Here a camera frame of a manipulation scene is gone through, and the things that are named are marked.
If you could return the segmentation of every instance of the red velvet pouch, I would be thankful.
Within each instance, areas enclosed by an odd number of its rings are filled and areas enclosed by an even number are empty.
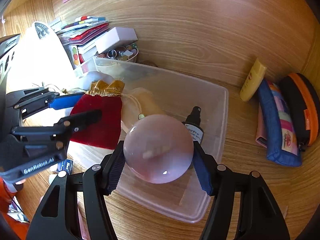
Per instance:
[[[121,133],[121,92],[124,83],[115,80],[110,85],[92,82],[90,90],[76,103],[71,114],[100,109],[101,119],[85,130],[73,133],[71,141],[86,145],[115,149]]]

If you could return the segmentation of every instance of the blue pouch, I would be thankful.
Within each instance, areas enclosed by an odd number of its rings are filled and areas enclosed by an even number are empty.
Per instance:
[[[267,159],[298,167],[302,164],[289,109],[279,88],[263,79],[258,88],[259,102],[267,134]]]

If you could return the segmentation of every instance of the pink crystal ball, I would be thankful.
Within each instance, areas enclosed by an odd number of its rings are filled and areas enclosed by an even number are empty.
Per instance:
[[[131,171],[150,183],[167,183],[182,176],[192,162],[193,139],[187,128],[168,115],[139,120],[124,140]]]

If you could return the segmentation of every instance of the red booklet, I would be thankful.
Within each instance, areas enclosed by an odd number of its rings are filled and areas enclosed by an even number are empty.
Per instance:
[[[69,39],[69,41],[80,41],[80,40],[83,40],[87,36],[95,33],[96,31],[98,31],[98,30],[100,30],[102,28],[108,27],[108,25],[109,25],[109,23],[103,23],[101,25],[95,26],[95,27],[91,28],[90,30],[87,30],[87,31],[81,33],[80,35],[77,35],[76,37]]]
[[[85,37],[82,40],[79,41],[69,41],[70,45],[78,45],[78,46],[82,46],[87,44],[88,42],[91,42],[92,40],[94,40],[95,38],[97,38],[98,36],[102,35],[103,33],[107,32],[109,29],[109,26],[105,26],[101,29],[96,30],[95,32],[89,34],[87,37]]]

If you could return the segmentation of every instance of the blue gripper pad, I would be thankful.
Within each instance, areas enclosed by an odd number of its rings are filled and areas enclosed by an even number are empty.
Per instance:
[[[84,93],[76,93],[71,95],[56,97],[52,102],[50,102],[49,108],[54,110],[65,109],[69,107],[74,107],[79,99],[84,95]]]

